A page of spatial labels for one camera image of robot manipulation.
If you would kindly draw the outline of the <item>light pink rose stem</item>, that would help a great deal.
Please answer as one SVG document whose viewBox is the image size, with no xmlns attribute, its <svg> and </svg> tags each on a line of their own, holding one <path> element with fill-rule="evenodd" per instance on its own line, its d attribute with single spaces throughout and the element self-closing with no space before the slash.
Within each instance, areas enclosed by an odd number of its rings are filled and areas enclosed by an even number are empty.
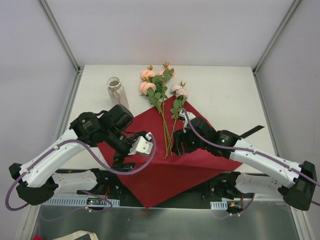
<svg viewBox="0 0 320 240">
<path fill-rule="evenodd" d="M 173 97 L 172 106 L 169 109 L 171 114 L 171 120 L 173 120 L 172 127 L 170 124 L 167 124 L 167 147 L 166 147 L 166 155 L 172 154 L 172 140 L 173 140 L 173 133 L 176 127 L 176 123 L 179 117 L 179 113 L 181 110 L 184 110 L 184 104 L 188 99 L 188 91 L 185 88 L 186 83 L 181 81 L 180 83 L 174 84 L 170 89 L 170 94 Z"/>
</svg>

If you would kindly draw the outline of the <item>pink artificial flower bunch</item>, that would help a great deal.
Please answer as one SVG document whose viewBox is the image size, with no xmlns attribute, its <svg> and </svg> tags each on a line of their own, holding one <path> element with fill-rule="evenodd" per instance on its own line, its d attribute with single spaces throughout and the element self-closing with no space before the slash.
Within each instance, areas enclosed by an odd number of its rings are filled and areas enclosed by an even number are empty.
<svg viewBox="0 0 320 240">
<path fill-rule="evenodd" d="M 165 156 L 167 158 L 171 153 L 171 138 L 165 115 L 165 100 L 168 99 L 166 91 L 168 90 L 167 83 L 175 75 L 174 68 L 170 67 L 168 62 L 165 62 L 161 72 L 156 73 L 154 67 L 149 65 L 140 74 L 142 80 L 139 86 L 141 95 L 146 96 L 151 105 L 155 106 L 162 117 L 163 135 L 165 143 Z"/>
</svg>

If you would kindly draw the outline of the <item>brown red wrapping paper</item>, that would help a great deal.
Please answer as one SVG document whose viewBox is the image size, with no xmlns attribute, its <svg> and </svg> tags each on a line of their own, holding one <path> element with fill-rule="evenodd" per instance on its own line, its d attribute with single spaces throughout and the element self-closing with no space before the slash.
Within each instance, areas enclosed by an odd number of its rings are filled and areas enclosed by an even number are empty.
<svg viewBox="0 0 320 240">
<path fill-rule="evenodd" d="M 241 166 L 240 162 L 214 156 L 202 149 L 165 158 L 163 120 L 156 107 L 136 115 L 127 131 L 151 132 L 156 140 L 155 156 L 146 168 L 133 175 L 118 176 L 145 208 L 154 207 L 222 172 L 234 171 Z"/>
</svg>

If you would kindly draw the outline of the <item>black ribbon with gold print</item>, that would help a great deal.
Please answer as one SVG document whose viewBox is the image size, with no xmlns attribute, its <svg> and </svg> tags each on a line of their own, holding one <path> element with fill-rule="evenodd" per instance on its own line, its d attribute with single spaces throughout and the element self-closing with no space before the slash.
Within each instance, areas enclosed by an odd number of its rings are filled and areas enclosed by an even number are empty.
<svg viewBox="0 0 320 240">
<path fill-rule="evenodd" d="M 264 126 L 262 126 L 262 125 L 257 125 L 257 126 L 255 126 L 255 127 L 251 128 L 250 130 L 244 132 L 243 134 L 241 134 L 240 137 L 241 137 L 242 139 L 245 139 L 245 138 L 253 135 L 254 133 L 262 130 L 263 128 L 264 128 Z"/>
</svg>

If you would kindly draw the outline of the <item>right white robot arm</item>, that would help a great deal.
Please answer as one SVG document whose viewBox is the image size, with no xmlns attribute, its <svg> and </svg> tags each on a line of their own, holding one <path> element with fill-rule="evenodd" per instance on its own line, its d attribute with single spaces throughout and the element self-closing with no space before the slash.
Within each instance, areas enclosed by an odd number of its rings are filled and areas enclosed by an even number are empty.
<svg viewBox="0 0 320 240">
<path fill-rule="evenodd" d="M 172 152 L 181 156 L 199 149 L 215 157 L 248 165 L 261 175 L 232 171 L 225 183 L 215 188 L 223 198 L 233 199 L 239 194 L 278 194 L 284 202 L 301 211 L 308 211 L 314 203 L 313 195 L 320 184 L 316 167 L 309 161 L 298 163 L 268 154 L 254 147 L 245 138 L 261 129 L 237 135 L 228 130 L 215 130 L 205 119 L 182 111 L 178 119 L 183 128 L 173 134 Z"/>
</svg>

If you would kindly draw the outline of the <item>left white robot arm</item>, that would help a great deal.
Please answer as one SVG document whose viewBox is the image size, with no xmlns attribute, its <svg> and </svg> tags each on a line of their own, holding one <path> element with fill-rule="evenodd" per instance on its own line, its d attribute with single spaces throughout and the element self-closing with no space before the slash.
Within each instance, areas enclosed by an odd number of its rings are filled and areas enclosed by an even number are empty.
<svg viewBox="0 0 320 240">
<path fill-rule="evenodd" d="M 109 170 L 121 174 L 132 171 L 135 164 L 124 163 L 125 158 L 135 154 L 149 156 L 153 148 L 152 137 L 145 131 L 130 137 L 124 135 L 133 119 L 132 113 L 119 104 L 99 113 L 81 113 L 38 157 L 25 164 L 13 163 L 9 167 L 19 198 L 36 206 L 57 194 L 80 193 L 83 190 L 102 194 L 106 183 L 99 169 L 75 173 L 57 173 L 57 170 L 80 152 L 106 143 L 115 151 L 115 162 Z"/>
</svg>

